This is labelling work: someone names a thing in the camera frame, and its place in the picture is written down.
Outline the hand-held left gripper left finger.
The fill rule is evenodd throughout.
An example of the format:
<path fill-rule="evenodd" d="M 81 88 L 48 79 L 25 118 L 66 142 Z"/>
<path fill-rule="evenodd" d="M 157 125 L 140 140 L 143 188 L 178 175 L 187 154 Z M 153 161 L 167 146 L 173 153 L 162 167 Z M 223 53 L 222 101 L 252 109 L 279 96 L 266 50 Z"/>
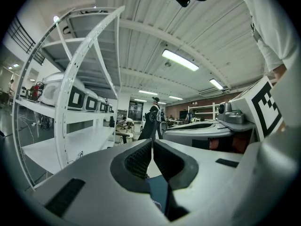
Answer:
<path fill-rule="evenodd" d="M 151 141 L 87 154 L 54 174 L 33 194 L 49 226 L 164 226 L 168 219 L 145 180 Z"/>

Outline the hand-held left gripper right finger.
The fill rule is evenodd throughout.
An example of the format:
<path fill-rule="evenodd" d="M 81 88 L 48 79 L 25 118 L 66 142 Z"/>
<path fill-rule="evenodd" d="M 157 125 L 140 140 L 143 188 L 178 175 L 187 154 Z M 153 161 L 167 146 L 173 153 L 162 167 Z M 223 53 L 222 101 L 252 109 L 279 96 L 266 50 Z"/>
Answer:
<path fill-rule="evenodd" d="M 234 175 L 243 155 L 154 141 L 154 162 L 167 182 L 165 216 L 177 220 L 209 205 Z"/>

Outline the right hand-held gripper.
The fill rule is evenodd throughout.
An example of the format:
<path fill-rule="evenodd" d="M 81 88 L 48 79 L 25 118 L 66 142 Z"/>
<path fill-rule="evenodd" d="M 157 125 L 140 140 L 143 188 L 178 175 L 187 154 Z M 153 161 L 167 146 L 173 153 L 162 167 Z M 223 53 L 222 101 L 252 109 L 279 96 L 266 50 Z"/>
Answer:
<path fill-rule="evenodd" d="M 254 142 L 261 142 L 282 126 L 282 115 L 271 95 L 273 86 L 263 77 L 227 103 L 220 104 L 217 120 L 221 123 L 193 123 L 172 127 L 163 139 L 209 150 L 244 154 Z M 213 137 L 207 129 L 230 129 L 230 136 Z"/>

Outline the person's right forearm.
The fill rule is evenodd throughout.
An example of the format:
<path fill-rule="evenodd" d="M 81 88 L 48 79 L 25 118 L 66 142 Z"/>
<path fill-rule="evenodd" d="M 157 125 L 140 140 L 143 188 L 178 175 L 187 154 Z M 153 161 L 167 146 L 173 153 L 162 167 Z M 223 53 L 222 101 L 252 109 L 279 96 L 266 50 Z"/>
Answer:
<path fill-rule="evenodd" d="M 278 66 L 277 68 L 273 69 L 273 73 L 275 75 L 276 80 L 280 80 L 280 78 L 285 74 L 287 68 L 284 64 Z"/>

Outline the white metal shelf rack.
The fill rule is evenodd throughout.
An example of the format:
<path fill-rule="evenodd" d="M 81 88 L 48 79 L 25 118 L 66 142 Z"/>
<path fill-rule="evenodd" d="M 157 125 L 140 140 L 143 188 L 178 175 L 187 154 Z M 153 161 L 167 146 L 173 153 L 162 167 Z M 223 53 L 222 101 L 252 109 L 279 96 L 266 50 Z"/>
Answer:
<path fill-rule="evenodd" d="M 73 86 L 90 89 L 110 104 L 121 91 L 119 64 L 119 21 L 125 10 L 119 8 L 72 9 L 45 31 L 22 67 L 12 104 L 12 128 L 16 154 L 32 190 L 81 157 L 106 147 L 115 129 L 108 125 L 111 113 L 69 110 Z M 31 98 L 21 94 L 22 84 L 37 54 L 42 54 L 64 77 L 55 106 L 40 102 L 44 84 Z M 20 108 L 38 115 L 36 125 L 51 123 L 51 139 L 24 145 L 19 122 Z"/>

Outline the dark glass door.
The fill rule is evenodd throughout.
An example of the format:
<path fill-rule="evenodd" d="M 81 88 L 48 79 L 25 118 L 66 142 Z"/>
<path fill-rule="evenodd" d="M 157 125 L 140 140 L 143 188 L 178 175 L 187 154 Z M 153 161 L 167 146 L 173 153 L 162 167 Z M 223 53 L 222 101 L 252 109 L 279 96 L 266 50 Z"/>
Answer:
<path fill-rule="evenodd" d="M 129 110 L 128 110 L 128 118 L 133 121 L 141 121 L 143 118 L 143 102 L 138 101 L 130 101 L 129 102 Z"/>

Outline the long ceiling lamp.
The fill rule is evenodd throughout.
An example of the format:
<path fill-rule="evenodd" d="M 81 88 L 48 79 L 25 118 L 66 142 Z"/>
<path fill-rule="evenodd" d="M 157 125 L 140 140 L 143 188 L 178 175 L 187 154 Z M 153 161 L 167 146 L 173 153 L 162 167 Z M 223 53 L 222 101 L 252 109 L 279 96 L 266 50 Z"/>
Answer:
<path fill-rule="evenodd" d="M 176 62 L 192 71 L 197 71 L 199 67 L 189 60 L 177 55 L 176 53 L 171 52 L 170 50 L 165 49 L 162 53 L 162 56 L 168 60 L 171 60 L 173 62 Z"/>

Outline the row of white screen appliances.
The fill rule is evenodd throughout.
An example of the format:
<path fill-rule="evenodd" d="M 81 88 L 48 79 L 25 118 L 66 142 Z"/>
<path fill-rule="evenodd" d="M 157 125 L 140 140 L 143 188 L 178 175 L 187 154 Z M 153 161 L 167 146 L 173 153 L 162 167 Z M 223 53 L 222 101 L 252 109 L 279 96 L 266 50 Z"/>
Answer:
<path fill-rule="evenodd" d="M 68 109 L 95 113 L 111 113 L 112 105 L 90 89 L 82 91 L 73 86 L 68 102 Z"/>

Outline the white domed appliance with vent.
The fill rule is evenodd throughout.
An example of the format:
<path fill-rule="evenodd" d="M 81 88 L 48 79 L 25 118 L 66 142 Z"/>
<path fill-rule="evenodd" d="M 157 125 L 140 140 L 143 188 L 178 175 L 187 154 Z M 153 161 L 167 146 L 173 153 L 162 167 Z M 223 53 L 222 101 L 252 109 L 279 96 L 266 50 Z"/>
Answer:
<path fill-rule="evenodd" d="M 50 106 L 56 105 L 63 77 L 64 73 L 58 72 L 49 75 L 43 80 L 44 88 L 40 96 L 40 102 Z"/>

